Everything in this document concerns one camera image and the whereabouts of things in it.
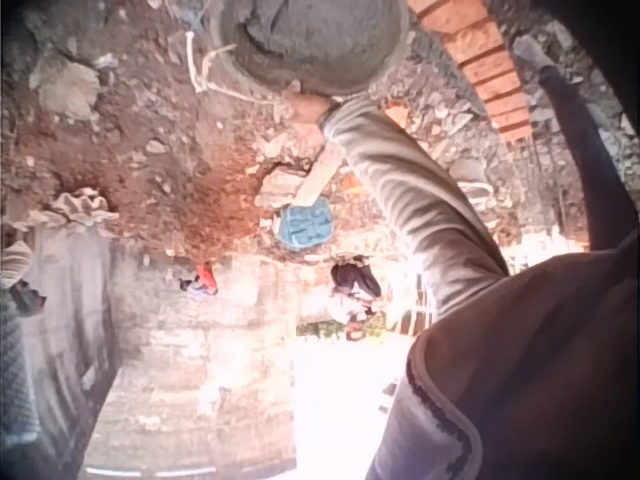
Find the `brick arch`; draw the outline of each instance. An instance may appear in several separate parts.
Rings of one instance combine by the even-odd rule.
[[[407,0],[425,30],[442,36],[505,142],[531,135],[527,99],[498,26],[482,0]]]

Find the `gray bucket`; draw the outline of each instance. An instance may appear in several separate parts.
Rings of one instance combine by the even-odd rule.
[[[227,70],[257,90],[279,92],[298,79],[307,93],[362,92],[406,46],[405,0],[224,0],[210,11]]]

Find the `white rope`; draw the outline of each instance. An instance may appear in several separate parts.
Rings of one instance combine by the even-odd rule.
[[[275,101],[272,100],[260,100],[253,97],[248,97],[246,95],[242,95],[241,93],[234,92],[233,90],[229,90],[224,87],[220,87],[213,82],[207,80],[209,75],[209,68],[211,66],[211,62],[213,59],[219,54],[223,52],[227,52],[229,50],[233,50],[236,48],[235,44],[227,45],[217,50],[212,50],[207,53],[202,60],[202,75],[199,75],[196,70],[195,62],[193,61],[193,36],[194,33],[192,31],[187,32],[187,63],[189,65],[189,76],[191,77],[191,83],[193,84],[193,88],[195,88],[196,93],[205,92],[207,90],[213,90],[215,92],[220,92],[225,95],[228,95],[233,98],[238,98],[240,100],[244,100],[246,102],[253,102],[260,105],[273,105]]]

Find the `black pants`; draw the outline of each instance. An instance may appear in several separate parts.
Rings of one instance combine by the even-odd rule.
[[[633,201],[575,87],[552,66],[540,70],[540,85],[551,100],[580,174],[591,250],[615,248],[638,225]]]

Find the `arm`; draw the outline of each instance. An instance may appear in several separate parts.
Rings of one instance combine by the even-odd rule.
[[[508,276],[498,246],[455,181],[376,106],[348,102],[322,122],[420,262],[438,317]]]

